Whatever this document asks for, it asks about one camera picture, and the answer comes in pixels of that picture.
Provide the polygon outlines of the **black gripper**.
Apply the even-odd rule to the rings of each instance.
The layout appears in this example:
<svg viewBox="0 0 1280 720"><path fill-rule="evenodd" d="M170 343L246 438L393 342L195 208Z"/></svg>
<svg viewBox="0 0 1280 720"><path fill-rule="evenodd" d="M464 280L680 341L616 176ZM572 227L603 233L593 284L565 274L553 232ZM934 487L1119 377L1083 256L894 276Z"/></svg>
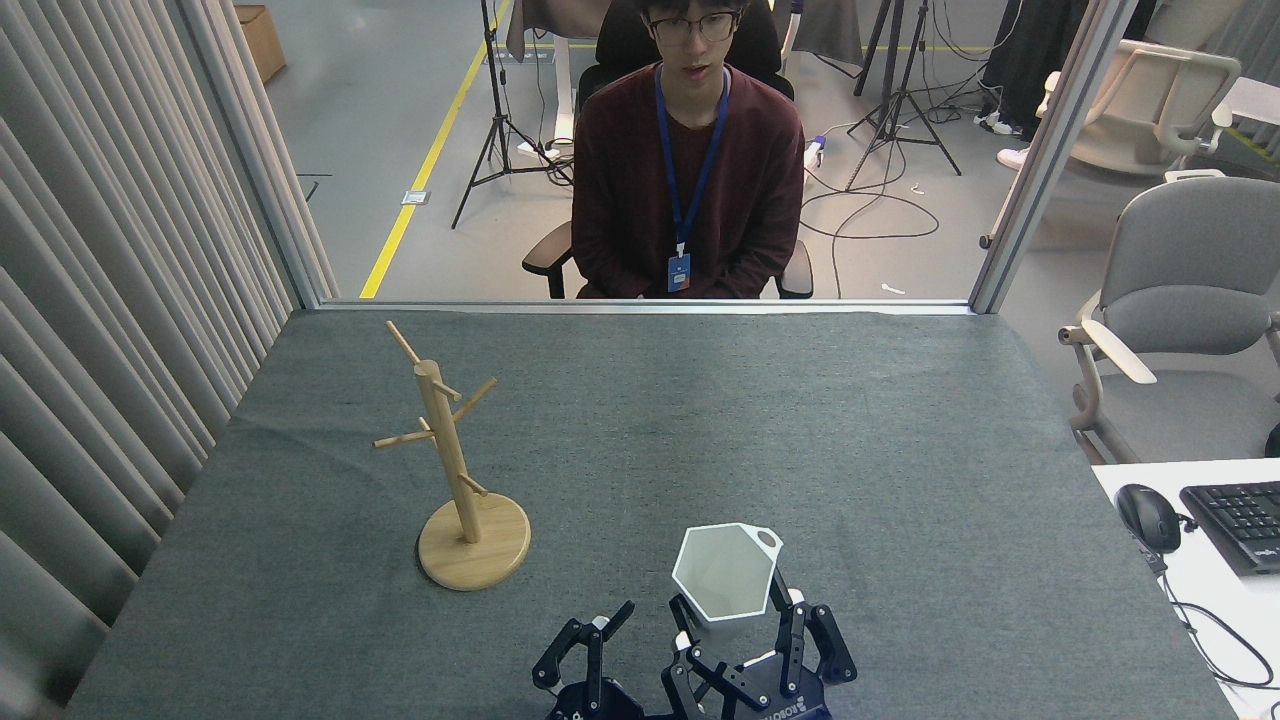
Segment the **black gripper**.
<svg viewBox="0 0 1280 720"><path fill-rule="evenodd" d="M671 597L678 633L673 641L673 660L662 671L662 683L675 719L709 719L701 705L713 691L721 696L719 716L733 719L739 710L762 708L762 691L748 676L745 666L732 665L717 655L692 629L692 606L681 594ZM532 666L532 683L544 691L559 691L549 719L644 719L643 706L614 680L603 680L603 648L630 619L632 600L625 601L613 616L596 616L589 623L571 618ZM561 664L575 646L588 648L586 682L564 685ZM590 691L599 691L591 696Z"/></svg>
<svg viewBox="0 0 1280 720"><path fill-rule="evenodd" d="M858 678L835 612L827 603L808 602L800 591L788 587L780 570L771 578L769 598L780 612L774 650L733 664L745 666L748 676L762 691L762 708L755 712L739 710L733 719L829 719L826 687ZM819 653L817 670L803 664L806 635L813 638Z"/></svg>

